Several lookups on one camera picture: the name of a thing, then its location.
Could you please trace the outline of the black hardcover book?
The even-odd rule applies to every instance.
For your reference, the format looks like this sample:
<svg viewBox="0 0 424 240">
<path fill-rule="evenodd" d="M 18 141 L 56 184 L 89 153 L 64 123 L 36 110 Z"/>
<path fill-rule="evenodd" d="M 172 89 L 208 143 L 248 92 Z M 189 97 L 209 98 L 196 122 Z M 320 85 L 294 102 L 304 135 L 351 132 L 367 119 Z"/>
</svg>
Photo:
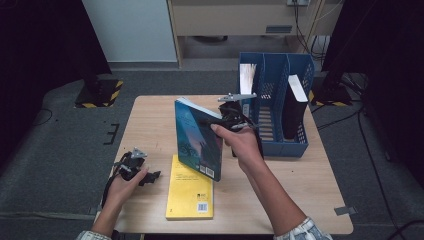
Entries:
<svg viewBox="0 0 424 240">
<path fill-rule="evenodd" d="M 296 137 L 298 127 L 303 121 L 307 103 L 308 98 L 298 76 L 290 75 L 282 112 L 282 127 L 285 139 L 292 140 Z"/>
</svg>

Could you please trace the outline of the teal illustrated book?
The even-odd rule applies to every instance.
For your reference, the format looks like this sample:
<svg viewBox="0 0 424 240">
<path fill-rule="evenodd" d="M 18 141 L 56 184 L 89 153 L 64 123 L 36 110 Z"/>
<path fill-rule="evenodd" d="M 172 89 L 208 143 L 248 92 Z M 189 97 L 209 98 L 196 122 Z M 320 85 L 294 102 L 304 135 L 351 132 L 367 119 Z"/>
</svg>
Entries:
<svg viewBox="0 0 424 240">
<path fill-rule="evenodd" d="M 220 120 L 221 116 L 184 97 L 175 100 L 174 108 L 179 161 L 219 182 L 223 139 L 210 126 L 201 125 L 198 121 Z"/>
</svg>

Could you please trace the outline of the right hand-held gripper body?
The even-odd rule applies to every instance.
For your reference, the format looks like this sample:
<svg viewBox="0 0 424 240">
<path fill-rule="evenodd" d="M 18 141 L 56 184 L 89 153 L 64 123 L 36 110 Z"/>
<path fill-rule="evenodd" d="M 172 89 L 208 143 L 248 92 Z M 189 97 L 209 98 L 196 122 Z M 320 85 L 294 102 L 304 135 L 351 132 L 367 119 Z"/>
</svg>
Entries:
<svg viewBox="0 0 424 240">
<path fill-rule="evenodd" d="M 246 126 L 255 127 L 255 124 L 243 114 L 243 109 L 240 105 L 241 100 L 252 99 L 255 97 L 255 93 L 229 93 L 226 96 L 220 97 L 218 99 L 218 102 L 221 102 L 221 105 L 218 107 L 222 115 L 222 121 L 220 122 L 220 125 L 233 132 L 237 132 Z"/>
</svg>

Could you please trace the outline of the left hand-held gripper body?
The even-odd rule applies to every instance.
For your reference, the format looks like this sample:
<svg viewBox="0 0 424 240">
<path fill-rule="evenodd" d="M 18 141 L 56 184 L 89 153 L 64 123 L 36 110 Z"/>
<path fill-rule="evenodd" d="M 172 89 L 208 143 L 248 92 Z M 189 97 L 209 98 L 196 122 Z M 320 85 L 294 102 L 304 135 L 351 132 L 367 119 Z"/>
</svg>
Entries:
<svg viewBox="0 0 424 240">
<path fill-rule="evenodd" d="M 120 175 L 124 180 L 130 181 L 140 171 L 145 162 L 146 153 L 135 147 L 132 151 L 126 152 L 119 162 L 114 164 L 113 175 Z"/>
</svg>

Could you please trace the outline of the blue book with white label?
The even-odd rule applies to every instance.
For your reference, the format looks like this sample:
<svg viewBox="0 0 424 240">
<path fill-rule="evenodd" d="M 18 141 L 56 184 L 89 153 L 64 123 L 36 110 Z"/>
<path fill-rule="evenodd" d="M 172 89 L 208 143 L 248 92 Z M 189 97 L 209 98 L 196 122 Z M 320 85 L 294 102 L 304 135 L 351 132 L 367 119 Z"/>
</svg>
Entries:
<svg viewBox="0 0 424 240">
<path fill-rule="evenodd" d="M 256 64 L 242 63 L 239 65 L 239 91 L 241 95 L 246 95 L 246 99 L 241 100 L 243 114 L 247 117 L 251 113 L 251 104 L 256 94 L 252 91 Z"/>
</svg>

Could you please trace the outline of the beige wooden desk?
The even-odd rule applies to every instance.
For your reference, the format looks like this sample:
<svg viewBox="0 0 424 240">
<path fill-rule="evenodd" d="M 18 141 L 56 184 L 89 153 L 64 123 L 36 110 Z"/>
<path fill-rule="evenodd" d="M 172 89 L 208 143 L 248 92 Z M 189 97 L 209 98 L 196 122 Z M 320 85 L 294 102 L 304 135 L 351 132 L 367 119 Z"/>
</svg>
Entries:
<svg viewBox="0 0 424 240">
<path fill-rule="evenodd" d="M 292 52 L 305 53 L 316 36 L 330 36 L 345 0 L 311 0 L 287 6 L 287 0 L 167 0 L 177 63 L 184 41 L 206 36 L 283 36 Z M 289 34 L 267 34 L 267 25 L 292 25 Z"/>
</svg>

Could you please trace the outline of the person's left striped sleeve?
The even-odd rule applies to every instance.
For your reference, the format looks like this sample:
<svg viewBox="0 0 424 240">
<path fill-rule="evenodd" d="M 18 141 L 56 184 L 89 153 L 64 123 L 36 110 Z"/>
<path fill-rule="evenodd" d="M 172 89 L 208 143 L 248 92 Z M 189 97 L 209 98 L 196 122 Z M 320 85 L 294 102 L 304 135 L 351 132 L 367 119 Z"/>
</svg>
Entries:
<svg viewBox="0 0 424 240">
<path fill-rule="evenodd" d="M 75 240 L 112 240 L 112 234 L 108 232 L 102 233 L 97 231 L 84 230 L 78 234 Z"/>
</svg>

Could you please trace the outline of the person's right striped sleeve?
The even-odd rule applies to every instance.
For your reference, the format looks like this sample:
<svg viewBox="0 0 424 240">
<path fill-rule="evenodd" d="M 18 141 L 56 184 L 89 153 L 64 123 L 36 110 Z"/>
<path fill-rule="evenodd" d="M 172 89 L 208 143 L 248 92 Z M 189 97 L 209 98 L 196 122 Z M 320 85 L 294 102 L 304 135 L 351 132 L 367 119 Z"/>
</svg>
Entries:
<svg viewBox="0 0 424 240">
<path fill-rule="evenodd" d="M 333 240 L 332 236 L 322 231 L 310 217 L 285 234 L 274 236 L 273 240 Z"/>
</svg>

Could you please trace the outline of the white cabinet panel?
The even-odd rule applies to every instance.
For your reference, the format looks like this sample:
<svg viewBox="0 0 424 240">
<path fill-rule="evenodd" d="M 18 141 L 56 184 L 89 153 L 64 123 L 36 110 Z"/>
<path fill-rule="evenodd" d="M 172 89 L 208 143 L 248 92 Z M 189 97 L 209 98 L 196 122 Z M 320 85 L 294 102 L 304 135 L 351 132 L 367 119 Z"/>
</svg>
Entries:
<svg viewBox="0 0 424 240">
<path fill-rule="evenodd" d="M 82 0 L 108 62 L 176 62 L 167 0 Z"/>
</svg>

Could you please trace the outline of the yellow book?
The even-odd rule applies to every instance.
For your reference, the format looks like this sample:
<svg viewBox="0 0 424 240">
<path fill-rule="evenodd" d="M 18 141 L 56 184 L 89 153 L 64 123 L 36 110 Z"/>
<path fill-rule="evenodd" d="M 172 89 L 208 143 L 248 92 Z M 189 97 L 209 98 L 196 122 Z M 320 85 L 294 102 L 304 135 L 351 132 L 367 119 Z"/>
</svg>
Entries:
<svg viewBox="0 0 424 240">
<path fill-rule="evenodd" d="M 181 163 L 171 164 L 165 217 L 167 220 L 209 220 L 214 217 L 213 180 Z"/>
</svg>

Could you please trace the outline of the person's striped sleeve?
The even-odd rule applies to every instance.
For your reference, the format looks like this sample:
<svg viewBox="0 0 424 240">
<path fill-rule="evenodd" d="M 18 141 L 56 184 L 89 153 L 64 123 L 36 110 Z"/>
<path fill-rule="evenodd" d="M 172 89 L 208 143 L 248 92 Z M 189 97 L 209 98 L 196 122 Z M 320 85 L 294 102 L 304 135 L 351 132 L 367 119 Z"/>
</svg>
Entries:
<svg viewBox="0 0 424 240">
<path fill-rule="evenodd" d="M 108 232 L 102 233 L 97 231 L 84 230 L 78 234 L 75 240 L 112 240 L 112 234 Z"/>
<path fill-rule="evenodd" d="M 273 240 L 333 240 L 332 236 L 322 231 L 310 217 L 285 234 L 274 236 Z"/>
</svg>

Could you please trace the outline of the grey label on desk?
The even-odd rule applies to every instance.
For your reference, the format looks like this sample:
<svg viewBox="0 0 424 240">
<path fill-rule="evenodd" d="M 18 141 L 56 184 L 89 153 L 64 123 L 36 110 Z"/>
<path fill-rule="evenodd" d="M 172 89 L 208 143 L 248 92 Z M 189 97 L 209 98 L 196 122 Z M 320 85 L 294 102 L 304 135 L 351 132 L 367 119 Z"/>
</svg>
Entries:
<svg viewBox="0 0 424 240">
<path fill-rule="evenodd" d="M 265 32 L 267 34 L 289 34 L 292 28 L 292 25 L 267 25 Z"/>
</svg>

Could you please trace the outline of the black stand base striped edge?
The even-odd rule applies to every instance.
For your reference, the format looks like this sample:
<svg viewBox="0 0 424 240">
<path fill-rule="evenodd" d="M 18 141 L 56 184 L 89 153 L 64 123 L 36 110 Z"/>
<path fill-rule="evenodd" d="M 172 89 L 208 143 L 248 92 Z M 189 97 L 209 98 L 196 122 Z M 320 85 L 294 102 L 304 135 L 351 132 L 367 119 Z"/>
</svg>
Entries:
<svg viewBox="0 0 424 240">
<path fill-rule="evenodd" d="M 309 99 L 314 106 L 350 106 L 352 99 L 345 86 L 338 80 L 327 77 L 315 77 L 309 92 Z"/>
<path fill-rule="evenodd" d="M 97 108 L 111 107 L 118 97 L 122 80 L 100 80 L 100 89 L 98 91 L 90 91 L 87 86 L 83 86 L 75 100 L 76 108 Z"/>
</svg>

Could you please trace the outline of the dark curtain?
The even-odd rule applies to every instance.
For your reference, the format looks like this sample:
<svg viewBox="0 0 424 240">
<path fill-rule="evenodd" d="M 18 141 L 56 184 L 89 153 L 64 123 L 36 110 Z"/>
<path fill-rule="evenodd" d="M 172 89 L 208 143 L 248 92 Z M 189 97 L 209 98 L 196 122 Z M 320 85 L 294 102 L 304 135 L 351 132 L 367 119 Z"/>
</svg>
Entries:
<svg viewBox="0 0 424 240">
<path fill-rule="evenodd" d="M 26 134 L 44 95 L 108 73 L 82 0 L 0 0 L 0 168 Z"/>
<path fill-rule="evenodd" d="M 424 188 L 424 0 L 345 0 L 323 70 L 326 87 L 363 73 L 363 101 L 390 158 Z"/>
</svg>

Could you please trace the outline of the blue file rack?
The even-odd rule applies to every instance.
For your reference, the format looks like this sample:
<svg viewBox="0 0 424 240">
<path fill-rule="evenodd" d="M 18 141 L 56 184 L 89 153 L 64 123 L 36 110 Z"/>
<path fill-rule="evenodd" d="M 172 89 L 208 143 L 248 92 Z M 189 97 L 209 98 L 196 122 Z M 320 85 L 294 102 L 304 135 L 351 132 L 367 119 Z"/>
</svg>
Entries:
<svg viewBox="0 0 424 240">
<path fill-rule="evenodd" d="M 239 65 L 256 64 L 252 91 L 256 94 L 249 118 L 258 126 L 266 156 L 300 157 L 308 147 L 302 123 L 292 140 L 283 136 L 282 112 L 290 75 L 297 75 L 305 94 L 311 90 L 315 66 L 308 54 L 242 52 Z"/>
</svg>

